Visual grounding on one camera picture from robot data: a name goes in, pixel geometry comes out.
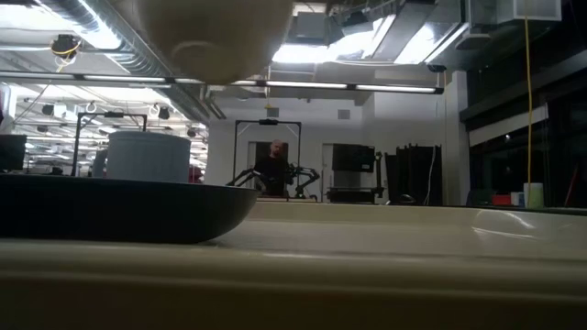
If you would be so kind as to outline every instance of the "white mug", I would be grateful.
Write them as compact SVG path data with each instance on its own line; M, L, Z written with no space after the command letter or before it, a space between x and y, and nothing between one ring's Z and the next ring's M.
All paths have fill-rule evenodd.
M192 146L189 139L148 132L116 132L108 137L108 179L188 182ZM96 178L104 178L105 156L96 156Z

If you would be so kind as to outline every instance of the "dark bowl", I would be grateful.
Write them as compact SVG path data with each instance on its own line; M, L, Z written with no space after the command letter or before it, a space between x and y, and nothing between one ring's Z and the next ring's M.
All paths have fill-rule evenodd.
M251 189L0 174L0 237L193 244L238 226Z

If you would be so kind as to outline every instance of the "computer screen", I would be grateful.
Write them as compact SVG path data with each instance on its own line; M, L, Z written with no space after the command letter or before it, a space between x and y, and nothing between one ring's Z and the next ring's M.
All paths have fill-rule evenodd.
M23 169L27 152L27 136L0 135L0 170Z

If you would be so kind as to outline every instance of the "monitor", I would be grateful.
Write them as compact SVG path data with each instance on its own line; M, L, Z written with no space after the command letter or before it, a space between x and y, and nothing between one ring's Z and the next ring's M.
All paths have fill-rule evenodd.
M333 171L373 173L375 147L335 144L332 149Z

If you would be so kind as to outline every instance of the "man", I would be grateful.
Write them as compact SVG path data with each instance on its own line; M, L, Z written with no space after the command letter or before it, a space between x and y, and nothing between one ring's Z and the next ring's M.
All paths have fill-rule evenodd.
M266 187L263 192L265 195L284 196L285 183L293 183L291 178L286 178L288 164L282 153L283 142L274 140L271 143L269 157L261 159L255 164L255 171L269 178L269 182L265 182Z

